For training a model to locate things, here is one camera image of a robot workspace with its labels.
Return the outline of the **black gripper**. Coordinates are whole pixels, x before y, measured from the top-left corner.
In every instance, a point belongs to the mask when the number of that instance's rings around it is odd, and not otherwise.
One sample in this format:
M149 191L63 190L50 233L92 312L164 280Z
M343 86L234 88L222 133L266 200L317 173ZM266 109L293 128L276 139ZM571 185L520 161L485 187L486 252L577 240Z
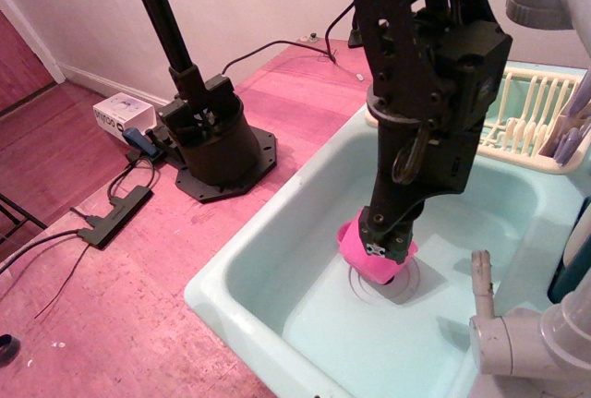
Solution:
M379 122L378 176L360 214L369 257L403 263L424 201L464 191L512 41L495 22L451 26L377 82L368 109Z

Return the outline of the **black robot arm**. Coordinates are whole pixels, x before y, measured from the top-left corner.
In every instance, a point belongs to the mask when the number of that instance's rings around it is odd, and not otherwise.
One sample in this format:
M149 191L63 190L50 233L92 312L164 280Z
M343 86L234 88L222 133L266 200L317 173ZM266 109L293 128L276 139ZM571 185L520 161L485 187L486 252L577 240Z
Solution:
M513 40L488 0L353 1L378 123L359 234L366 253L400 263L425 201L464 191Z

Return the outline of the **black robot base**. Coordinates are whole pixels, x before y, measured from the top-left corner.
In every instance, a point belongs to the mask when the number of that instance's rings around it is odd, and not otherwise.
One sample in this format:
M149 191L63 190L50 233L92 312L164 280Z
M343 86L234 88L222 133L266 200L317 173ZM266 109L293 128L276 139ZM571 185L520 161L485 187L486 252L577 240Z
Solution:
M158 113L181 158L177 187L200 203L247 194L277 164L276 137L248 123L231 79L203 79L169 1L141 2L177 90Z

